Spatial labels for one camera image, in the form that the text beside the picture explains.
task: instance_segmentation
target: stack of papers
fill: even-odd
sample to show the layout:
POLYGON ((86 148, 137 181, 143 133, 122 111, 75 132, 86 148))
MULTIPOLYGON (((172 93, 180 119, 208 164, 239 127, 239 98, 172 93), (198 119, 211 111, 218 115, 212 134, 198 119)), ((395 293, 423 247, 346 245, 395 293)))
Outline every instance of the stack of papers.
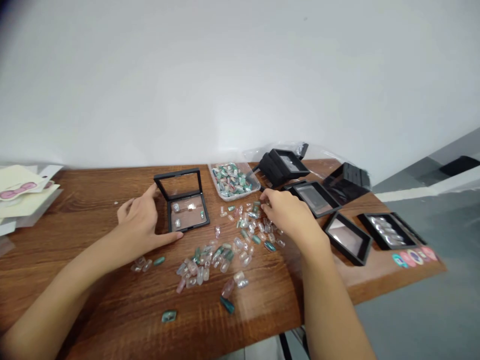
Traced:
MULTIPOLYGON (((60 195, 51 178, 60 165, 0 167, 0 238, 17 228, 33 226, 60 195)), ((4 246, 0 239, 0 256, 4 246)))

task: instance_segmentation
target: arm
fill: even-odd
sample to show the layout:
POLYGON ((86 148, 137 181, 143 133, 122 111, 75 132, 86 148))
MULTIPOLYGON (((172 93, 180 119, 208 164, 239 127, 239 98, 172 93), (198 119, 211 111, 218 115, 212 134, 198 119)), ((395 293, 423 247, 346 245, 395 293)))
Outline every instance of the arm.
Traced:
POLYGON ((267 189, 260 199, 268 218, 301 253, 305 327, 312 359, 375 359, 334 263, 327 235, 309 207, 288 191, 267 189))
POLYGON ((67 264, 1 339, 7 359, 54 359, 100 278, 183 236, 155 235, 153 184, 118 209, 119 225, 67 264))

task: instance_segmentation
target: wooden table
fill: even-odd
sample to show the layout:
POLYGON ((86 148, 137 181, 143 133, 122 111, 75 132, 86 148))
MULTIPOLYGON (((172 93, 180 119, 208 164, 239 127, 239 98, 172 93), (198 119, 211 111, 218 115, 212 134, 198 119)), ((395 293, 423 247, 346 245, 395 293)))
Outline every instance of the wooden table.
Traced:
MULTIPOLYGON (((339 164, 334 160, 306 160, 318 180, 339 164)), ((31 228, 10 236, 16 248, 0 258, 0 326, 5 331, 45 289, 70 260, 117 225, 119 206, 140 196, 155 174, 194 166, 162 166, 97 170, 67 170, 55 178, 64 192, 31 228)), ((146 273, 132 273, 125 266, 112 274, 85 306, 65 341, 60 358, 68 359, 211 359, 300 326, 303 320, 303 288, 299 251, 287 245, 270 253, 255 246, 251 264, 244 269, 250 284, 236 288, 230 315, 219 298, 223 285, 240 269, 235 258, 227 273, 210 269, 210 280, 184 289, 176 270, 197 246, 215 238, 221 226, 221 241, 239 235, 235 223, 220 218, 226 205, 215 191, 206 165, 200 165, 203 193, 211 223, 189 231, 176 243, 146 255, 165 256, 165 262, 146 273), (162 323, 162 313, 178 311, 175 322, 162 323)), ((258 199, 256 192, 229 205, 239 206, 258 199)), ((166 202, 160 195, 157 234, 168 231, 166 202)), ((356 215, 388 212, 375 195, 368 193, 349 203, 341 213, 363 227, 356 215)), ((319 220, 322 225, 326 218, 319 220)), ((388 293, 446 270, 439 261, 404 269, 392 260, 399 251, 382 251, 376 243, 366 266, 349 263, 332 248, 338 270, 354 304, 388 293)))

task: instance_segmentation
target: round sticker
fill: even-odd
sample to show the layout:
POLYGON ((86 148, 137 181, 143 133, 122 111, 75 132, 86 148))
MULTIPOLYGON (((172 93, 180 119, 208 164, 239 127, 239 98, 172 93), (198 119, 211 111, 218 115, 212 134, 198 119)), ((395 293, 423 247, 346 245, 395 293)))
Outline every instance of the round sticker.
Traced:
POLYGON ((412 268, 416 267, 417 266, 417 263, 415 263, 415 261, 412 260, 412 258, 410 257, 410 255, 408 255, 405 251, 401 252, 400 253, 400 256, 401 258, 403 259, 404 262, 406 262, 409 266, 411 266, 412 268))
POLYGON ((408 253, 408 255, 410 255, 411 259, 414 262, 416 262, 418 265, 423 265, 424 264, 424 261, 422 260, 422 258, 412 249, 409 249, 407 251, 407 253, 408 253))
POLYGON ((417 250, 416 253, 420 255, 424 263, 428 263, 430 261, 430 258, 427 255, 425 255, 425 253, 422 250, 417 250))
POLYGON ((408 268, 409 266, 405 263, 405 261, 402 259, 402 257, 398 254, 393 254, 391 256, 393 258, 393 261, 396 262, 396 264, 402 268, 408 268))
POLYGON ((437 261, 437 256, 435 255, 434 251, 429 248, 428 246, 423 246, 422 251, 427 255, 430 259, 437 261))

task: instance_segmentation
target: teal stone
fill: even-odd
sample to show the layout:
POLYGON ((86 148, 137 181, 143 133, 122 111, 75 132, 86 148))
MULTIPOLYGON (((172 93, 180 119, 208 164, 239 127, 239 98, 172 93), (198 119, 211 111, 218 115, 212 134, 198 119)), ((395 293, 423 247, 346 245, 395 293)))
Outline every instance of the teal stone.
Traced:
POLYGON ((163 263, 165 261, 165 256, 162 256, 162 257, 159 257, 157 260, 155 260, 153 262, 153 266, 158 266, 160 265, 161 263, 163 263))
POLYGON ((168 310, 168 311, 165 311, 161 316, 161 322, 171 323, 171 322, 174 322, 176 318, 177 318, 177 312, 175 310, 168 310))
POLYGON ((245 229, 240 229, 240 234, 243 236, 244 239, 250 239, 245 229))
POLYGON ((257 235, 253 235, 251 239, 255 244, 260 244, 262 242, 262 240, 260 240, 260 238, 257 235))
POLYGON ((228 301, 226 298, 223 298, 222 296, 220 296, 220 302, 225 307, 225 309, 228 311, 229 314, 234 313, 235 306, 230 301, 228 301))
POLYGON ((271 251, 272 253, 277 251, 277 249, 275 248, 275 246, 274 246, 270 241, 267 240, 267 241, 264 242, 264 244, 265 244, 265 247, 266 247, 269 251, 271 251))

